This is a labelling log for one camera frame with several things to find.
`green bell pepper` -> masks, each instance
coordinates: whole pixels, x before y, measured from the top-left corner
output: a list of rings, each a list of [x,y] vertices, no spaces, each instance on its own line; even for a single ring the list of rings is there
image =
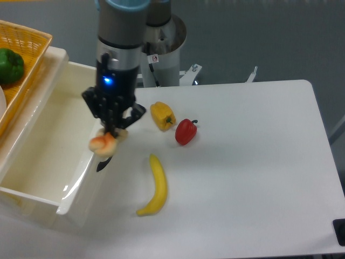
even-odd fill
[[[0,49],[0,84],[10,84],[21,79],[24,74],[24,60],[10,49]]]

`pepper stem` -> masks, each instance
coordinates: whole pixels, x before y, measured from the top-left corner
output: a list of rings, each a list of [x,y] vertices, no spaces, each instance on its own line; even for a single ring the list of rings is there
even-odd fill
[[[173,122],[171,121],[171,117],[168,117],[166,120],[167,123],[173,124]]]

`wicker basket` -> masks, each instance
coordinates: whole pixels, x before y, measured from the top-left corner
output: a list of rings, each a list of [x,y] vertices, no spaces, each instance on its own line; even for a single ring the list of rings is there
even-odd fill
[[[1,85],[7,109],[0,120],[0,137],[24,101],[51,40],[52,36],[49,34],[0,20],[0,47],[13,50],[24,59],[24,75],[21,80]]]

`yellow bell pepper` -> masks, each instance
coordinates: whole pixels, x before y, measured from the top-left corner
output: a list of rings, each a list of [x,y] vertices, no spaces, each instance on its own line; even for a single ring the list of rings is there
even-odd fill
[[[150,110],[154,122],[162,131],[168,130],[176,122],[172,109],[161,101],[152,104]]]

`banana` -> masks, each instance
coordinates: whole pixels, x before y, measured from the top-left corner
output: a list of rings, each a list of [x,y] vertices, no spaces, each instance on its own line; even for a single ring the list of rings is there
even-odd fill
[[[142,209],[136,211],[138,216],[147,216],[156,214],[164,206],[168,196],[168,185],[164,169],[158,157],[150,155],[150,165],[155,178],[156,191],[149,203]]]

